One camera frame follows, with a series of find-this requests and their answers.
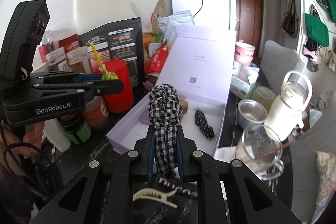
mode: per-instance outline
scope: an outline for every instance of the box lid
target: box lid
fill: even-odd
[[[177,38],[157,80],[187,100],[226,103],[234,61],[236,31],[176,26]]]

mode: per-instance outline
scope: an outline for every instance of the water bottle handle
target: water bottle handle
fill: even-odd
[[[284,163],[282,160],[278,159],[275,163],[274,166],[276,167],[276,170],[273,171],[270,174],[257,174],[258,178],[261,180],[272,180],[280,177],[284,171]]]
[[[303,73],[297,71],[297,70],[290,70],[286,75],[285,75],[285,78],[283,79],[283,82],[282,82],[282,85],[281,85],[281,90],[283,89],[283,86],[284,84],[288,81],[288,78],[289,76],[294,73],[294,74],[297,74],[299,76],[301,76],[305,82],[307,83],[307,86],[308,86],[308,96],[307,96],[307,100],[305,101],[305,103],[303,104],[303,107],[302,107],[302,111],[304,111],[309,103],[309,100],[312,96],[312,93],[313,93],[313,87],[311,86],[311,82],[309,80],[309,78],[304,75]]]

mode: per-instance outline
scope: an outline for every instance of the glass mug handle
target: glass mug handle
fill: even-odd
[[[270,173],[270,174],[266,174],[266,173],[262,173],[262,174],[257,174],[258,178],[260,178],[261,180],[272,180],[272,179],[276,179],[278,177],[280,177],[284,171],[284,163],[278,159],[274,166],[276,167],[275,170]]]

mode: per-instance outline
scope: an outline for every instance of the table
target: table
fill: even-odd
[[[260,70],[259,84],[268,86],[267,80]],[[134,105],[137,104],[145,95],[146,91],[141,91],[135,95]],[[237,104],[239,102],[231,92],[229,93],[226,104],[223,131],[218,147],[235,146],[243,132],[236,124]],[[113,150],[112,145],[105,136],[107,132],[121,119],[126,113],[110,114],[109,123],[99,131],[92,133],[90,140],[82,145],[72,145],[64,153],[56,152],[56,162],[61,170],[64,184],[68,183],[85,165],[95,159],[99,162],[108,162],[115,160],[119,154]],[[291,208],[293,195],[293,171],[290,147],[283,150],[281,160],[284,163],[283,174],[275,180],[267,182],[270,189],[282,200],[282,202]]]

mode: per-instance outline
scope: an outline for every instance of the glass mug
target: glass mug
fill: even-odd
[[[261,180],[271,180],[282,175],[284,164],[281,141],[278,135],[263,124],[252,124],[244,129],[235,149],[235,158],[241,160]],[[275,166],[272,172],[266,170]]]

